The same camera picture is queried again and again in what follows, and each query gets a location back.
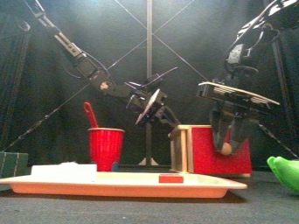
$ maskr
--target red handle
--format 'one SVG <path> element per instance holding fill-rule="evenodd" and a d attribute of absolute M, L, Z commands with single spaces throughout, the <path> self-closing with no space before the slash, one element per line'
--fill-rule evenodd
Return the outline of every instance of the red handle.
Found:
<path fill-rule="evenodd" d="M 86 101 L 83 102 L 82 107 L 83 107 L 85 113 L 86 113 L 86 116 L 87 116 L 87 121 L 89 121 L 89 124 L 90 124 L 90 128 L 97 128 L 98 127 L 97 119 L 95 119 L 90 104 Z"/>

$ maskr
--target red cup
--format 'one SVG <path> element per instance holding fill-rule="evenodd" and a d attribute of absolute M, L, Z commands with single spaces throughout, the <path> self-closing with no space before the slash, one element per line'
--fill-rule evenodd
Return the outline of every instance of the red cup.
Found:
<path fill-rule="evenodd" d="M 125 132 L 121 129 L 87 129 L 89 157 L 98 172 L 117 170 Z"/>

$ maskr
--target white tray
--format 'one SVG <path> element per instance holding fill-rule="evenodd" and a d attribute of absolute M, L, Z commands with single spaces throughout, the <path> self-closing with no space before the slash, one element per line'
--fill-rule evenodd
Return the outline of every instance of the white tray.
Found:
<path fill-rule="evenodd" d="M 165 182 L 178 177 L 182 183 L 158 183 L 160 177 Z M 142 172 L 98 172 L 90 180 L 29 175 L 2 178 L 0 184 L 9 184 L 15 193 L 165 198 L 221 198 L 228 189 L 246 188 L 245 184 L 206 175 Z"/>

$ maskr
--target dark green box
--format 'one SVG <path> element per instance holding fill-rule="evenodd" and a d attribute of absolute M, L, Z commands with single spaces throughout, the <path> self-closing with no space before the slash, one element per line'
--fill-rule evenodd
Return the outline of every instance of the dark green box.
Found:
<path fill-rule="evenodd" d="M 25 175 L 26 163 L 26 153 L 0 152 L 0 179 Z M 7 185 L 0 185 L 0 191 L 6 189 Z"/>

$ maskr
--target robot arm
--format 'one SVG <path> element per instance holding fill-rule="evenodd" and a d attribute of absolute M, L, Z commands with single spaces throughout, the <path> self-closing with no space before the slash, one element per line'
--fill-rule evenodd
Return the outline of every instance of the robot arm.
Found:
<path fill-rule="evenodd" d="M 161 75 L 153 75 L 153 80 L 149 79 L 144 85 L 134 84 L 133 82 L 117 85 L 110 80 L 108 71 L 105 71 L 102 66 L 98 66 L 93 62 L 94 60 L 90 60 L 89 56 L 67 40 L 59 29 L 46 18 L 38 1 L 17 0 L 17 5 L 21 5 L 21 8 L 25 8 L 29 11 L 33 20 L 38 21 L 43 30 L 51 37 L 54 37 L 58 48 L 94 89 L 106 95 L 129 99 L 125 108 L 140 114 L 136 124 L 152 122 L 157 119 L 161 123 L 166 123 L 174 127 L 178 124 L 178 120 L 176 119 L 172 110 L 164 106 L 166 95 L 158 91 L 158 97 L 156 98 L 152 92 L 156 90 L 157 82 L 160 82 L 161 78 L 176 68 Z"/>
<path fill-rule="evenodd" d="M 228 76 L 222 82 L 200 84 L 200 96 L 214 100 L 209 113 L 213 145 L 221 154 L 233 154 L 249 136 L 258 114 L 277 102 L 249 93 L 257 74 L 257 61 L 264 46 L 278 38 L 280 32 L 299 26 L 299 0 L 274 0 L 237 32 L 237 38 L 224 54 Z M 229 130 L 229 141 L 225 142 Z"/>

